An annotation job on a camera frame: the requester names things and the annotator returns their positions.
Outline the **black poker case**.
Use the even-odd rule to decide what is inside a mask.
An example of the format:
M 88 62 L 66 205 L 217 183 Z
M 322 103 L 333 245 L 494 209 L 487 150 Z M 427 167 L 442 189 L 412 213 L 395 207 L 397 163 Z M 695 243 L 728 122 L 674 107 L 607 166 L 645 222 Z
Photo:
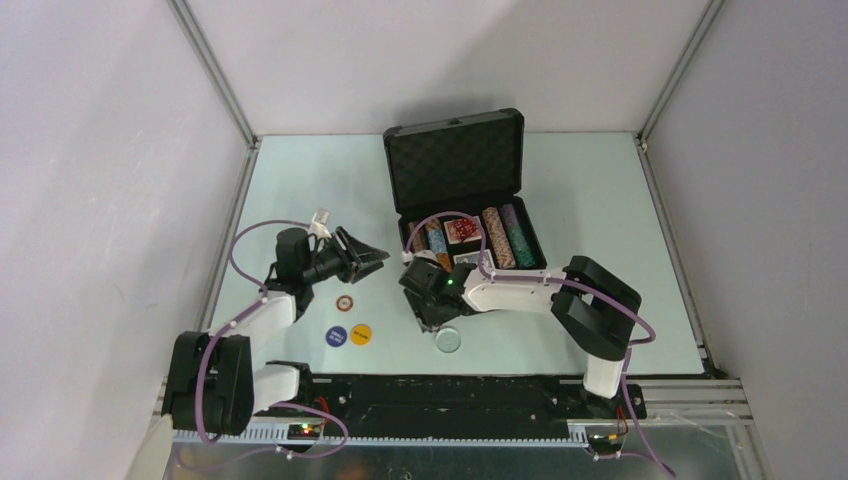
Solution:
M 523 143 L 524 117 L 515 108 L 387 129 L 383 144 L 403 242 L 411 244 L 410 222 L 418 221 L 418 228 L 425 230 L 430 219 L 438 218 L 445 234 L 445 221 L 478 216 L 480 241 L 459 245 L 447 242 L 453 268 L 454 255 L 481 249 L 490 249 L 496 268 L 500 268 L 482 211 L 495 207 L 499 212 L 501 206 L 513 204 L 535 264 L 530 269 L 517 266 L 503 270 L 545 269 L 546 258 L 518 195 Z

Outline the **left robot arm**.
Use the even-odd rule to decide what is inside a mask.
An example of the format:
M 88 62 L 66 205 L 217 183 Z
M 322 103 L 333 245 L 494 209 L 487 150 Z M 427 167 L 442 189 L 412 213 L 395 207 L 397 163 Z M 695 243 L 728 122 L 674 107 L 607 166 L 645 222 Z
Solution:
M 336 278 L 355 284 L 383 267 L 389 253 L 356 239 L 344 228 L 279 221 L 275 259 L 258 296 L 216 330 L 185 331 L 175 340 L 162 413 L 178 430 L 202 442 L 239 435 L 254 414 L 280 405 L 304 416 L 316 403 L 315 388 L 298 366 L 253 360 L 263 346 L 299 321 L 314 299 L 314 286 Z

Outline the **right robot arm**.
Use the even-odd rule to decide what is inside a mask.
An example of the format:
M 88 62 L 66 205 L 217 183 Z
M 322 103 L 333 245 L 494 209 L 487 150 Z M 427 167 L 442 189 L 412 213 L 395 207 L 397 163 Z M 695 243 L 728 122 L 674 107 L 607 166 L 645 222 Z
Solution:
M 574 256 L 560 269 L 503 270 L 461 263 L 447 271 L 431 255 L 404 253 L 399 283 L 424 329 L 491 311 L 556 320 L 587 356 L 581 402 L 606 418 L 622 403 L 620 377 L 641 295 L 599 263 Z

